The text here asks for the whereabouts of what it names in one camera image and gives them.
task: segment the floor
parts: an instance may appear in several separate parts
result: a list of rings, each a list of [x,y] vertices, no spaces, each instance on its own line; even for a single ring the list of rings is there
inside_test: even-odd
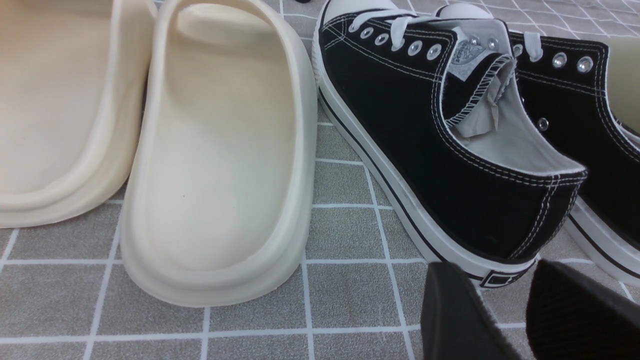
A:
[[[429,13],[445,0],[394,0]],[[589,38],[640,36],[638,0],[475,0],[513,29]],[[267,0],[310,48],[323,0]],[[321,111],[306,256],[276,291],[190,309],[143,293],[118,250],[124,189],[75,219],[0,229],[0,359],[421,359],[427,264],[378,184]],[[542,251],[640,302],[561,231]],[[483,291],[498,326],[532,358],[524,309],[532,272]]]

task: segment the tongue label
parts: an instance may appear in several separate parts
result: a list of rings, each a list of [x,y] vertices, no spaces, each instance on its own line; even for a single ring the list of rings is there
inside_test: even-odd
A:
[[[494,52],[480,45],[471,44],[468,40],[458,43],[449,64],[449,73],[462,81],[466,81],[480,61]]]

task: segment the gray tile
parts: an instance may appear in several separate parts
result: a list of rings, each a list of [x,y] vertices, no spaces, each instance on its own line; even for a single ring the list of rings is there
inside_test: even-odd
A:
[[[535,22],[538,25],[544,24],[544,25],[561,26],[562,28],[565,27],[564,23],[562,22],[562,19],[560,19],[560,16],[554,13],[543,13],[543,12],[525,12],[525,13],[527,13],[527,15],[531,18],[531,20],[533,20],[533,22]]]
[[[516,30],[521,32],[539,33],[540,30],[533,24],[511,24],[508,23],[509,30]]]
[[[553,9],[558,15],[570,15],[574,17],[586,18],[587,15],[580,10],[579,6],[564,2],[547,1],[547,5]]]
[[[129,180],[125,181],[125,183],[122,185],[122,187],[115,193],[113,194],[113,196],[111,197],[111,200],[123,200],[124,199],[124,193],[127,189],[127,182]]]
[[[599,21],[596,20],[598,26],[608,35],[622,35],[622,36],[636,36],[636,34],[626,28],[623,24],[613,21]]]
[[[104,204],[71,220],[21,229],[10,259],[106,259],[120,208]]]
[[[534,10],[537,12],[548,12],[549,8],[540,0],[517,0],[518,6],[522,10]]]
[[[433,13],[447,4],[445,0],[413,0],[411,3],[415,11],[421,13]]]
[[[318,125],[316,157],[321,159],[361,161],[335,126]]]
[[[616,293],[619,293],[620,295],[627,297],[627,294],[625,294],[625,291],[622,290],[622,286],[620,286],[620,282],[614,279],[613,277],[611,277],[609,274],[602,271],[602,269],[600,269],[597,265],[580,264],[580,263],[568,263],[567,265],[578,270],[579,272],[583,273],[587,277],[590,277],[593,280],[599,282],[600,284],[603,284],[604,286],[615,291]]]
[[[560,229],[558,235],[542,248],[540,256],[549,260],[589,259],[564,228]]]
[[[408,0],[391,0],[393,3],[402,10],[411,10],[411,6],[409,5]]]
[[[213,338],[207,352],[209,360],[299,360],[308,355],[307,336],[299,334]]]
[[[242,304],[212,307],[209,330],[299,329],[306,326],[302,271],[298,267],[289,280],[265,296]]]
[[[523,24],[531,23],[531,20],[529,20],[525,13],[520,10],[492,8],[491,6],[487,6],[487,9],[496,19],[506,22],[521,22]]]
[[[564,21],[573,31],[580,33],[602,34],[591,19],[578,19],[576,17],[563,16]]]
[[[391,202],[389,201],[387,194],[382,190],[378,180],[369,172],[371,175],[371,184],[373,185],[373,193],[376,194],[376,202],[380,206],[391,206]]]
[[[383,259],[376,212],[316,208],[311,212],[307,259]]]
[[[385,264],[309,265],[314,327],[398,326]]]
[[[418,251],[409,234],[404,230],[394,210],[380,210],[382,228],[385,230],[389,256],[392,259],[418,259],[422,254]]]
[[[318,122],[322,122],[324,124],[331,124],[331,120],[326,116],[320,101],[318,101]]]
[[[517,9],[518,7],[512,0],[483,0],[486,6],[495,6],[497,8]]]
[[[282,5],[284,7],[284,13],[298,13],[311,17],[318,17],[320,10],[322,9],[322,5],[324,5],[325,2],[326,1],[323,0],[312,0],[307,4],[301,4],[296,0],[282,0]]]
[[[496,321],[499,323],[525,321],[525,311],[535,268],[536,265],[513,284],[481,292],[484,305]]]
[[[592,19],[596,20],[616,20],[616,18],[607,10],[603,8],[597,8],[594,6],[582,7]]]
[[[309,56],[309,59],[311,59],[311,46],[313,44],[313,41],[308,39],[302,39],[302,44],[305,46],[305,50],[307,50],[307,55]]]
[[[262,0],[267,5],[269,5],[272,9],[274,9],[277,13],[280,13],[280,0]]]
[[[538,27],[548,37],[573,38],[573,39],[577,38],[571,31],[567,29],[561,29],[556,26],[549,26],[549,25],[538,25]]]
[[[13,229],[0,229],[0,257],[4,254],[4,249],[6,248],[6,244],[9,243],[12,232]]]
[[[316,359],[407,359],[401,332],[360,332],[314,336]]]
[[[608,10],[619,10],[621,12],[633,12],[627,4],[625,4],[622,0],[598,0],[602,6],[607,8]]]
[[[316,162],[314,204],[372,204],[362,165]]]
[[[299,15],[285,15],[284,19],[291,25],[293,30],[296,30],[299,37],[311,38],[314,36],[314,29],[316,28],[315,19],[309,19],[308,17]]]
[[[201,340],[96,342],[91,360],[199,360],[201,344]]]
[[[413,356],[416,360],[424,359],[424,351],[422,349],[422,334],[419,330],[409,332],[411,347],[413,348]]]
[[[2,360],[81,360],[85,343],[0,345]]]
[[[636,288],[635,286],[631,286],[631,285],[625,285],[625,286],[627,287],[627,290],[631,294],[632,300],[636,304],[640,304],[640,288]]]
[[[511,344],[511,346],[522,357],[522,360],[535,359],[533,352],[531,352],[531,347],[529,346],[529,340],[527,340],[527,331],[525,328],[502,329],[502,334],[509,344]]]
[[[88,335],[103,275],[104,265],[5,265],[0,336]]]
[[[98,334],[201,332],[202,309],[167,304],[131,281],[123,265],[114,265],[102,307]]]
[[[396,274],[396,282],[406,324],[420,324],[427,264],[394,264],[394,273]]]

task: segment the metal eyelet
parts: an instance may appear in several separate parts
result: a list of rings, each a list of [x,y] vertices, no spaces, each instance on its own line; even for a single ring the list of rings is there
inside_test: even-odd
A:
[[[422,49],[422,42],[420,40],[414,41],[411,46],[409,46],[409,50],[407,50],[407,53],[409,54],[409,56],[414,56],[417,53],[420,52],[420,50]]]
[[[400,41],[400,46],[396,47],[395,45],[393,45],[391,47],[391,51],[398,51],[398,50],[402,49],[402,46],[404,46],[404,39],[402,39],[402,41]]]
[[[551,61],[554,68],[561,69],[566,65],[566,54],[565,53],[557,53],[553,60]]]
[[[489,48],[489,50],[498,51],[500,49],[500,46],[498,45],[498,39],[494,37],[489,38],[489,41],[487,41],[487,47]]]
[[[360,38],[368,38],[373,34],[373,28],[366,28],[360,33]]]
[[[538,119],[538,129],[540,131],[546,131],[549,128],[549,121],[543,117]]]
[[[469,37],[469,42],[471,43],[471,45],[480,45],[480,38],[475,35],[471,35]]]
[[[578,72],[586,74],[593,68],[593,60],[589,56],[584,56],[578,60]]]
[[[522,45],[521,44],[515,44],[513,46],[513,56],[515,58],[517,58],[520,55],[522,55]]]
[[[429,51],[427,51],[427,60],[431,61],[437,58],[441,52],[442,52],[442,45],[435,44],[434,46],[431,47],[431,49],[429,49]]]
[[[378,37],[376,38],[376,40],[373,43],[378,45],[378,46],[380,46],[380,45],[384,44],[385,42],[387,42],[388,39],[389,39],[389,34],[380,34],[380,35],[378,35]]]

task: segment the shoe tongue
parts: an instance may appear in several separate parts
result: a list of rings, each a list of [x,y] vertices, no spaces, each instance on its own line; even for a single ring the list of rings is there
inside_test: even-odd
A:
[[[458,45],[444,83],[442,111],[445,123],[462,137],[498,128],[498,102],[515,69],[511,55],[475,44],[459,28]]]

